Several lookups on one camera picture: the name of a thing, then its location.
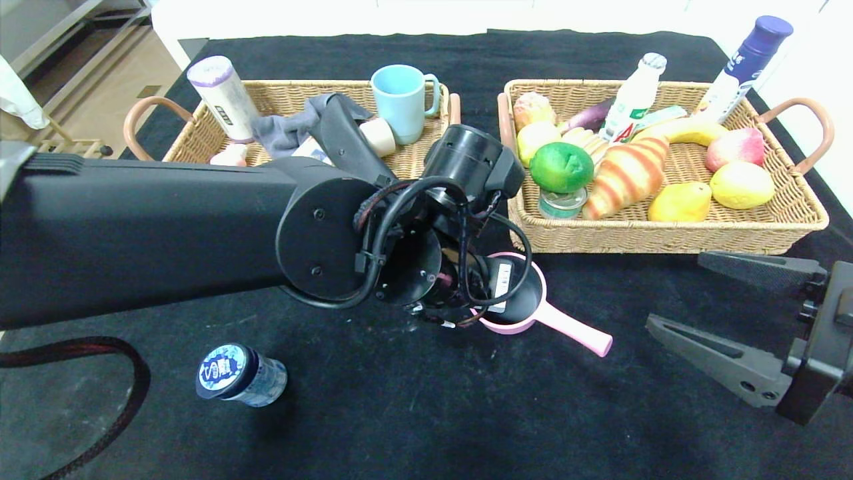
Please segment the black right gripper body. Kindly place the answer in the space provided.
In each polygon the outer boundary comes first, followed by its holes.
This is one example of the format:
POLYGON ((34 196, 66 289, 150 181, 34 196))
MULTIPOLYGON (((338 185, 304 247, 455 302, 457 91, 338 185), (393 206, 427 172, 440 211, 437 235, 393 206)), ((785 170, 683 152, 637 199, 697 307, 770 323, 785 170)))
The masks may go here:
POLYGON ((831 270, 826 294, 812 322, 808 339, 796 339, 799 356, 793 377, 807 393, 801 408, 776 407, 777 414, 807 425, 833 395, 851 398, 852 267, 838 261, 831 270))

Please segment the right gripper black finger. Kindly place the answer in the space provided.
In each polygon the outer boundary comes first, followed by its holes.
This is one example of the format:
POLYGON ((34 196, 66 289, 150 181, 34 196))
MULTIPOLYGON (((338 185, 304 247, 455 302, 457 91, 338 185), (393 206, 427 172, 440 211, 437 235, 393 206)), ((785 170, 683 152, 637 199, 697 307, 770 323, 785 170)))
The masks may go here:
POLYGON ((807 391, 785 373, 773 353, 731 341, 679 322, 648 314, 646 330, 670 352, 737 395, 750 406, 801 408, 807 391))
POLYGON ((814 321, 828 285, 828 271, 815 259, 707 251, 698 255, 707 270, 801 301, 798 318, 814 321))

